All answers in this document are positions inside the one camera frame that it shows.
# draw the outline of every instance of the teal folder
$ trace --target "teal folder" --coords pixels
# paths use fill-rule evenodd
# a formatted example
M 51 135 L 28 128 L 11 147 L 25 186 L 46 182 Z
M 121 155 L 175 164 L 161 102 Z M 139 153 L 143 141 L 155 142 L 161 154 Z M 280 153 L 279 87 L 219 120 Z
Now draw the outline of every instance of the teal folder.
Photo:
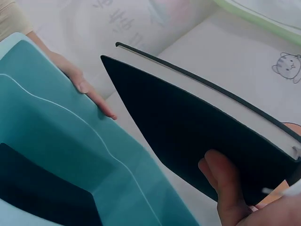
M 0 199 L 37 217 L 199 225 L 149 153 L 19 33 L 0 42 L 0 143 Z

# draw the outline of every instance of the cartoon cat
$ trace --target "cartoon cat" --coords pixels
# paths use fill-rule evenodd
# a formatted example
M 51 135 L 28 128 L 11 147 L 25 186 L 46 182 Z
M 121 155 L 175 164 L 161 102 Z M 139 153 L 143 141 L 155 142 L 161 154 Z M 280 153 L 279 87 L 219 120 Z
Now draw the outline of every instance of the cartoon cat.
M 282 77 L 293 80 L 293 83 L 296 84 L 301 80 L 301 55 L 281 53 L 277 64 L 273 65 L 272 69 Z

